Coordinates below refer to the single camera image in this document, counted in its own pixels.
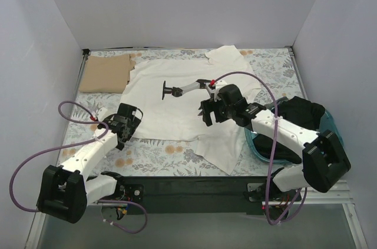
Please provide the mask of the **white printed t-shirt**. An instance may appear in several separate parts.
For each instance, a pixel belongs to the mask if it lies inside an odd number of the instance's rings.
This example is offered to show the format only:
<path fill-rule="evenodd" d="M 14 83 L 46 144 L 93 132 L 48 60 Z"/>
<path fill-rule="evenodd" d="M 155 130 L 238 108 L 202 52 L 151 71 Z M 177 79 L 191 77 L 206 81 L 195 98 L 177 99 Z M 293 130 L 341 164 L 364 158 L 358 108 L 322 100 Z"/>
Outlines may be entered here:
<path fill-rule="evenodd" d="M 139 139 L 195 141 L 196 154 L 226 174 L 234 170 L 245 137 L 232 120 L 208 127 L 199 117 L 200 103 L 209 98 L 204 89 L 195 89 L 181 97 L 162 95 L 164 85 L 185 87 L 198 79 L 209 81 L 225 75 L 228 84 L 239 87 L 248 102 L 261 90 L 257 80 L 241 73 L 253 69 L 233 45 L 222 46 L 196 58 L 189 56 L 142 57 L 130 73 L 120 101 L 138 107 L 144 113 L 134 136 Z"/>

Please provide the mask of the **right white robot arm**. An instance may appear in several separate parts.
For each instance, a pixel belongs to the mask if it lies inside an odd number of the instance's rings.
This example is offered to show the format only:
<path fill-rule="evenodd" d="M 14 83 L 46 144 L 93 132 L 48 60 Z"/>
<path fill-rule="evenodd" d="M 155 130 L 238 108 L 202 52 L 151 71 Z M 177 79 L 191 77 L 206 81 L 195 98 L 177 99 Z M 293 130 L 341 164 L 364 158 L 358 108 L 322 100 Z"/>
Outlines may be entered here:
<path fill-rule="evenodd" d="M 329 130 L 323 133 L 300 127 L 256 102 L 249 104 L 234 84 L 214 82 L 205 85 L 210 99 L 202 101 L 201 115 L 211 126 L 210 114 L 216 122 L 232 119 L 238 126 L 265 135 L 298 155 L 300 164 L 279 168 L 250 197 L 260 200 L 267 194 L 273 200 L 282 199 L 288 191 L 312 187 L 328 192 L 350 169 L 351 164 L 338 136 Z"/>

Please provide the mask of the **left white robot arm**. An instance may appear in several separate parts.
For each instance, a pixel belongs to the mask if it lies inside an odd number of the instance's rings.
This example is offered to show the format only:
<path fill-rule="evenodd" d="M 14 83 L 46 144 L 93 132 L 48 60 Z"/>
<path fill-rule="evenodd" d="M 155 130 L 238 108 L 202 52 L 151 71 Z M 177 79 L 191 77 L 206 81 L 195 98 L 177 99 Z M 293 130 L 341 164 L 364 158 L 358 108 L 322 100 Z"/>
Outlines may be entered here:
<path fill-rule="evenodd" d="M 114 149 L 123 150 L 141 123 L 140 109 L 120 104 L 117 112 L 99 110 L 99 123 L 90 143 L 59 166 L 49 166 L 42 175 L 37 209 L 69 223 L 84 215 L 87 205 L 102 198 L 113 202 L 125 197 L 121 175 L 105 171 L 92 178 L 92 170 Z"/>

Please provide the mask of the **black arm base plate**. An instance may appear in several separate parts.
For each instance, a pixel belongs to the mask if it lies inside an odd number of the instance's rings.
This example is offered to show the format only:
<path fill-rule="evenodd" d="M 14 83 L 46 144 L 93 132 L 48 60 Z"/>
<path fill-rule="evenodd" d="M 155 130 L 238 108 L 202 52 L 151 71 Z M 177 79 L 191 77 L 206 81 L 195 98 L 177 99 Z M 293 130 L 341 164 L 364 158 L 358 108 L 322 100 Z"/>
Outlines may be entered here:
<path fill-rule="evenodd" d="M 125 177 L 114 172 L 109 199 L 140 204 L 149 214 L 245 213 L 262 215 L 262 202 L 250 197 L 264 176 Z"/>

